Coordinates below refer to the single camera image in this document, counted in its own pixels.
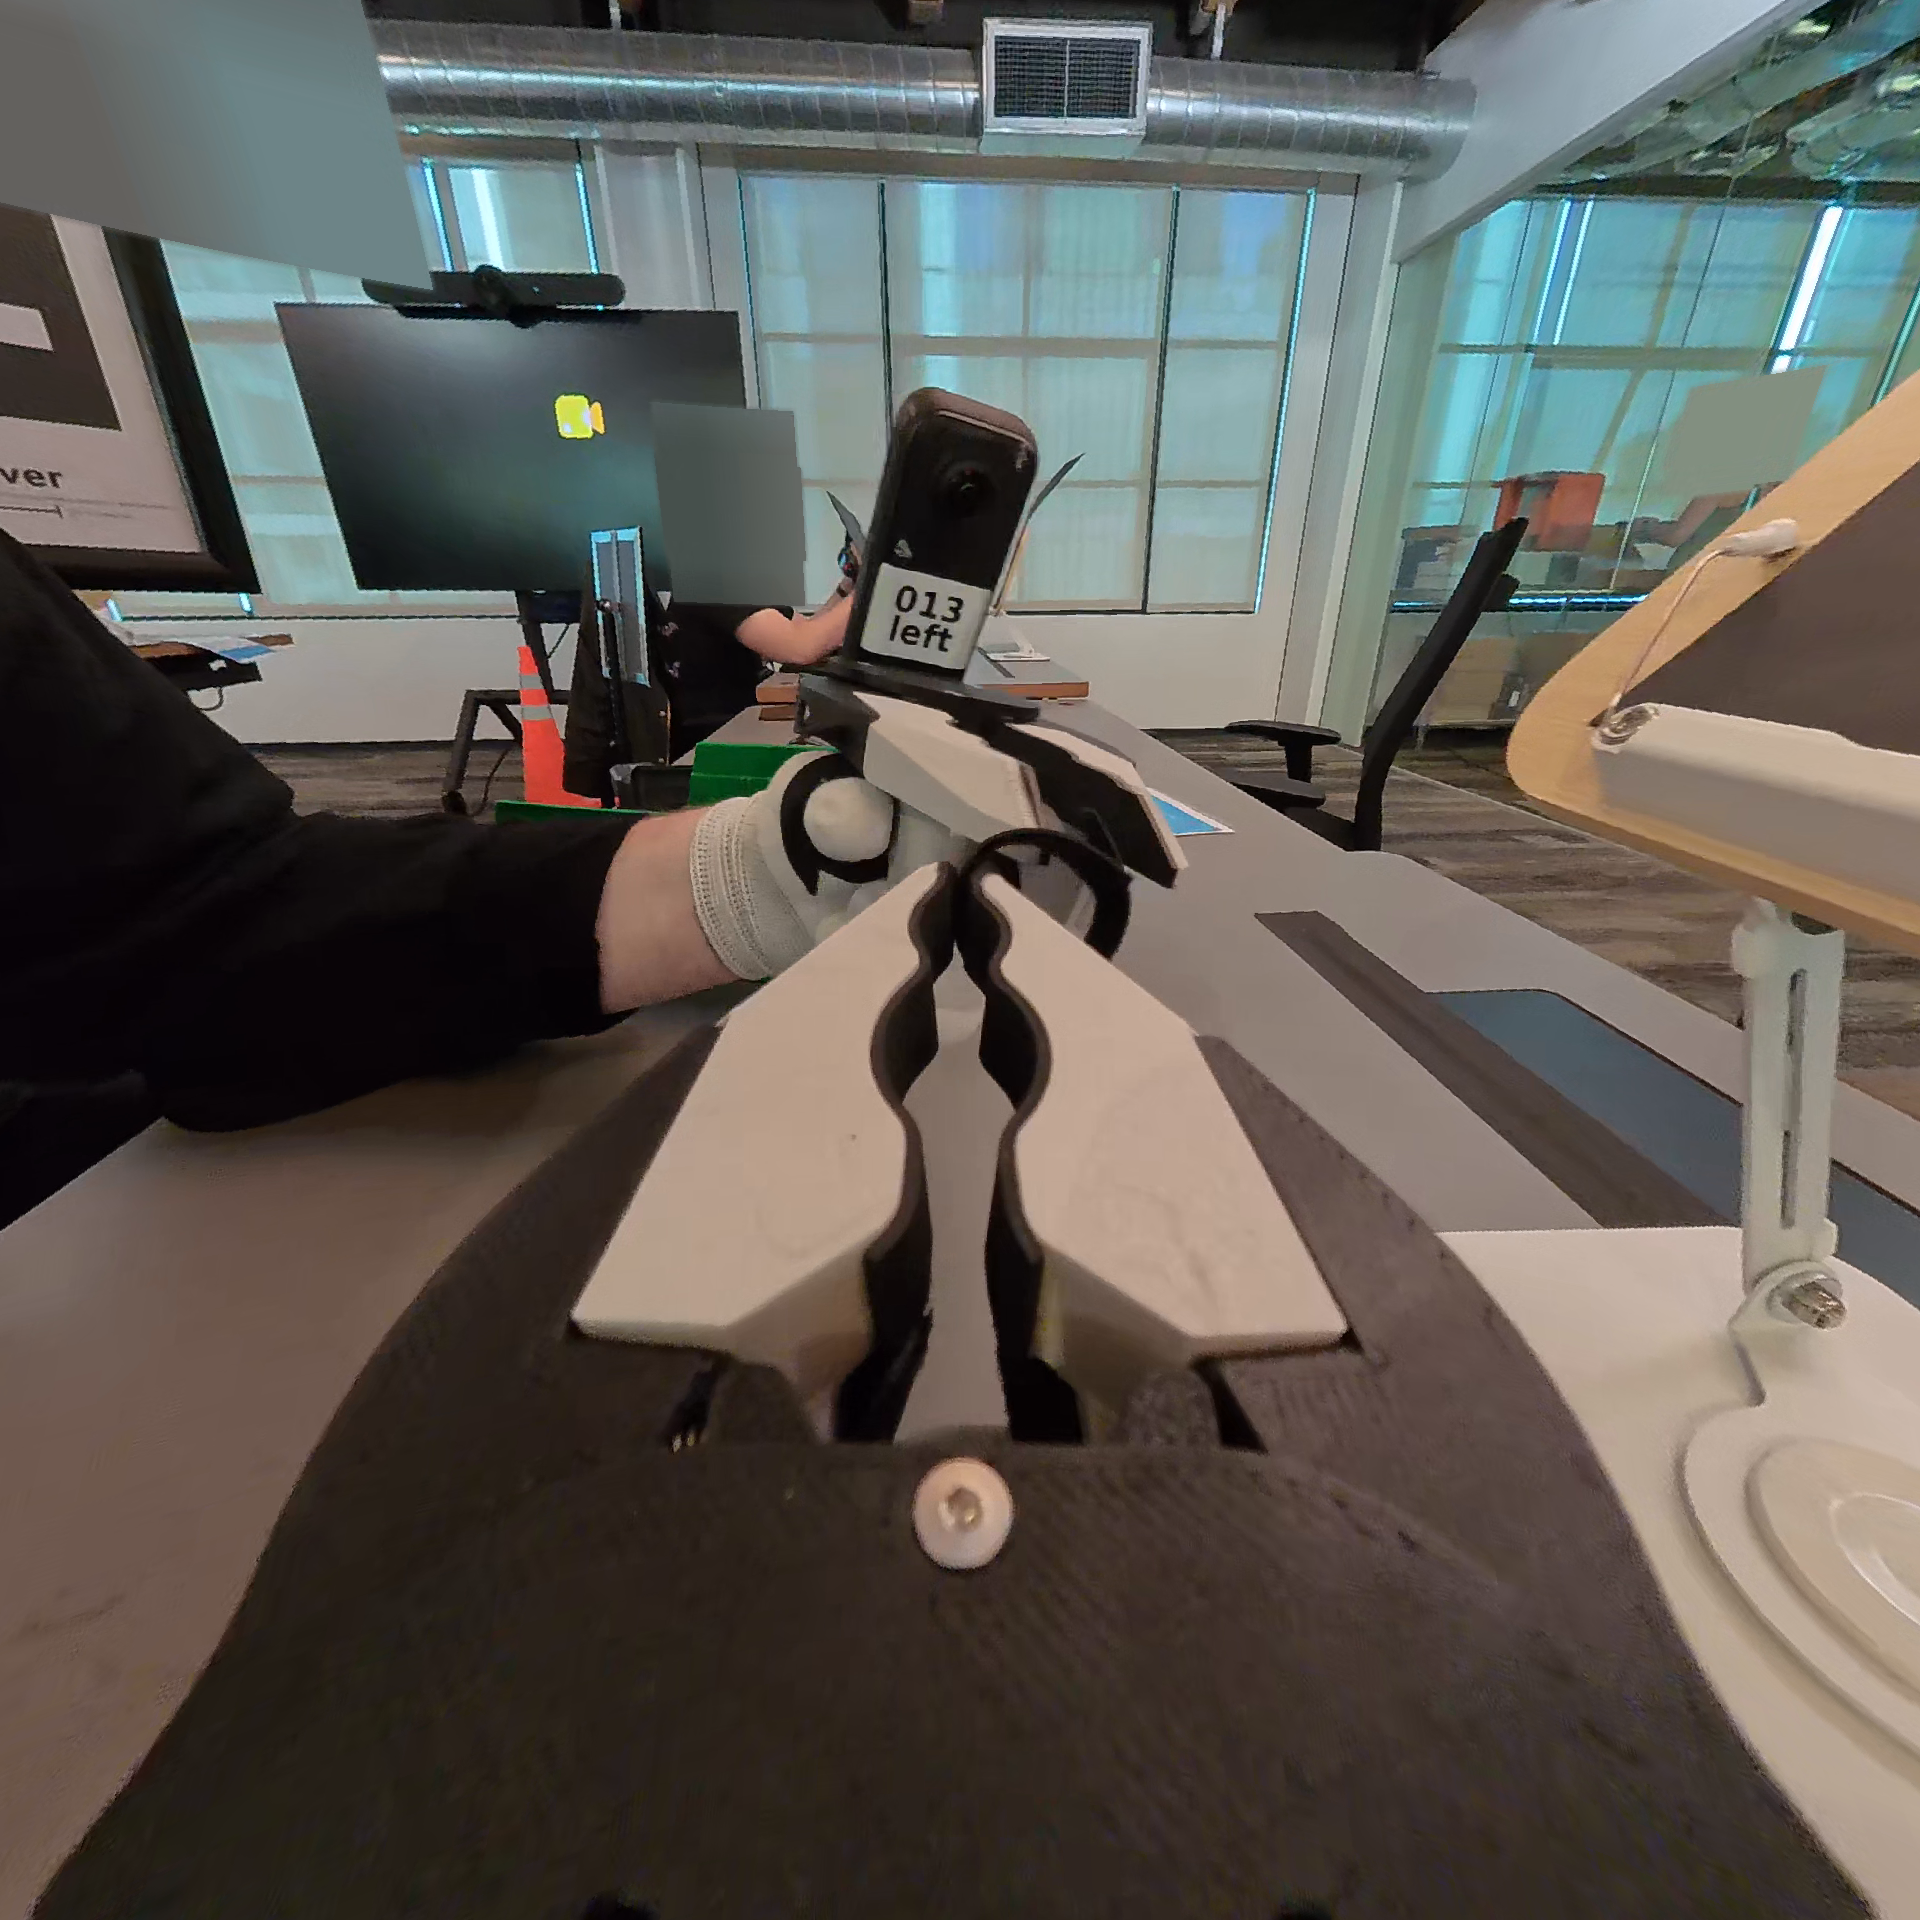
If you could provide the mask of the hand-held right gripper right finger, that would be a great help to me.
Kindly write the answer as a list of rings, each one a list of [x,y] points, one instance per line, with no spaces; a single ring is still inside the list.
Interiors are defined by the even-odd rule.
[[[1067,1445],[1159,1372],[1324,1351],[1348,1318],[1198,1034],[972,870],[980,1069],[1010,1103],[984,1278],[1010,1438]]]

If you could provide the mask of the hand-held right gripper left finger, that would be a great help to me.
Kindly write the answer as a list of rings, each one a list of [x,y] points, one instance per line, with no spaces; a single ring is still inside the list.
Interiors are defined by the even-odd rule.
[[[931,1338],[910,1088],[938,1049],[956,873],[926,864],[718,1028],[584,1285],[587,1338],[776,1369],[836,1441],[890,1441]]]

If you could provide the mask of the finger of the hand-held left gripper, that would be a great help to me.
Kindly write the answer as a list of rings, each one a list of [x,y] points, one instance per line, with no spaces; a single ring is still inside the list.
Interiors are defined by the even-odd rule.
[[[1091,738],[1005,719],[974,728],[974,735],[1020,760],[1035,774],[1041,801],[1062,820],[1152,820],[1158,814],[1138,768]]]
[[[874,783],[926,817],[954,840],[980,846],[1016,828],[1056,828],[1116,859],[1126,873],[1174,889],[1186,856],[1164,820],[1062,820],[1035,774],[947,716],[880,716],[874,720]]]

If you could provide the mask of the green plastic bin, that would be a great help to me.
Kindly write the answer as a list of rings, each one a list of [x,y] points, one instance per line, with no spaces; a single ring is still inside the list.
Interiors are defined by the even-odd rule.
[[[506,825],[545,822],[545,820],[587,820],[605,814],[609,820],[648,820],[679,807],[718,805],[735,795],[763,793],[779,768],[794,758],[821,755],[817,743],[702,743],[685,762],[645,765],[630,778],[636,805],[600,807],[567,795],[564,805],[542,805],[530,798],[501,798],[494,805],[494,820]]]

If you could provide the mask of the person's left forearm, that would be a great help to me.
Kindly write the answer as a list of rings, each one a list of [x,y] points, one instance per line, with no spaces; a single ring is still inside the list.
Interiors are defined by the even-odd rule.
[[[730,825],[293,820],[151,959],[132,1069],[165,1118],[243,1131],[733,985],[697,892]]]

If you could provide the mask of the person's left hand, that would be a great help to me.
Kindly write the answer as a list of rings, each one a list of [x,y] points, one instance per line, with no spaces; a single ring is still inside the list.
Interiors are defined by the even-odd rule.
[[[821,873],[814,885],[782,846],[779,807],[805,798],[805,838],[835,862],[889,864],[896,831],[910,850],[896,870],[851,882]],[[865,781],[836,755],[791,758],[757,795],[735,795],[702,810],[687,879],[693,915],[727,971],[745,980],[775,977],[800,964],[818,941],[874,907],[899,877],[931,862],[963,862],[966,844],[917,810],[899,810],[889,793]]]

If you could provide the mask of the wooden desk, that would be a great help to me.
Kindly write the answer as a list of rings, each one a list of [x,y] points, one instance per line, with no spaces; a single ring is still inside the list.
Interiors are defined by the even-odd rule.
[[[1073,674],[1056,674],[1046,662],[974,662],[980,669],[968,674],[963,687],[972,693],[1001,693],[1016,701],[1088,701],[1091,683]],[[779,710],[791,711],[800,674],[779,666],[763,677],[753,687],[753,704],[763,716]]]

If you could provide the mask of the orange traffic cone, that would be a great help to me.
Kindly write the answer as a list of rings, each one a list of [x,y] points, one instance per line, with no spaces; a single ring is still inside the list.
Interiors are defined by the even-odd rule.
[[[521,720],[521,762],[524,762],[524,801],[542,807],[567,807],[575,795],[564,790],[564,735],[561,704],[545,678],[545,657],[539,645],[518,645],[518,720]]]

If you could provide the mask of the large window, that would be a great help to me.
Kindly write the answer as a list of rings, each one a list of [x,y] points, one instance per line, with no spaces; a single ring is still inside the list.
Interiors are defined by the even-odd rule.
[[[1065,470],[1008,611],[1256,611],[1312,195],[805,174],[735,198],[806,598],[841,580],[827,491],[871,523],[899,400],[947,388],[1031,427],[1041,484]]]

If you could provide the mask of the black office chair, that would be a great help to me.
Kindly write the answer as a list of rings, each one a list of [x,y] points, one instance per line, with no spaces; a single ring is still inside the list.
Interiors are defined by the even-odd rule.
[[[1231,781],[1234,790],[1273,814],[1300,820],[1304,828],[1342,853],[1378,853],[1382,805],[1396,755],[1405,749],[1427,704],[1475,633],[1476,618],[1503,611],[1517,592],[1509,562],[1529,526],[1526,514],[1514,514],[1476,541],[1421,648],[1357,738],[1357,783],[1346,820],[1328,814],[1328,795],[1309,781],[1312,755],[1342,744],[1342,735],[1328,728],[1309,728],[1304,720],[1228,725],[1225,734],[1253,735],[1282,752],[1280,774],[1249,772]]]

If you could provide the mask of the black TV screen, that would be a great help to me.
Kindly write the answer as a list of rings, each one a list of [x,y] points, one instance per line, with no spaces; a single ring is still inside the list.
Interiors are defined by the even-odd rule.
[[[590,539],[661,533],[654,405],[747,400],[738,322],[539,307],[530,322],[382,303],[279,304],[362,590],[567,592]]]

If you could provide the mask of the black video bar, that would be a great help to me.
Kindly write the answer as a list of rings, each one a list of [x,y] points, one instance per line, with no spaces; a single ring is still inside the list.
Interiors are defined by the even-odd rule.
[[[409,321],[506,321],[530,330],[545,321],[609,315],[625,300],[619,276],[606,273],[506,273],[476,267],[471,273],[430,273],[428,283],[364,279],[370,303],[394,307]]]

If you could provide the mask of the white ceiling air vent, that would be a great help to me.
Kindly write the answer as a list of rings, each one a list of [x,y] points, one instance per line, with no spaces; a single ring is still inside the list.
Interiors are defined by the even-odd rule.
[[[1155,29],[1116,19],[987,19],[980,131],[1143,140]]]

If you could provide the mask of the white adjustable stand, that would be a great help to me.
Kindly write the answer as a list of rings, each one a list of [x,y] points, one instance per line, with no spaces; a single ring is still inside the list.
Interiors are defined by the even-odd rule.
[[[1523,783],[1735,882],[1735,1226],[1475,1233],[1738,1732],[1880,1916],[1917,1915],[1917,1203],[1843,1223],[1844,935],[1917,932],[1917,720],[1873,735],[1888,612],[1844,539],[1771,523],[1756,590],[1659,617],[1632,674],[1565,674],[1565,758]]]

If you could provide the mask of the silver air duct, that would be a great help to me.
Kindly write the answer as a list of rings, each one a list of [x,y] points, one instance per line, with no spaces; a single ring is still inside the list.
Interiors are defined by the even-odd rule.
[[[980,46],[377,20],[389,109],[430,135],[685,135],[824,153],[987,153],[1436,180],[1475,88],[1427,71],[1152,55],[1143,140],[980,131]]]

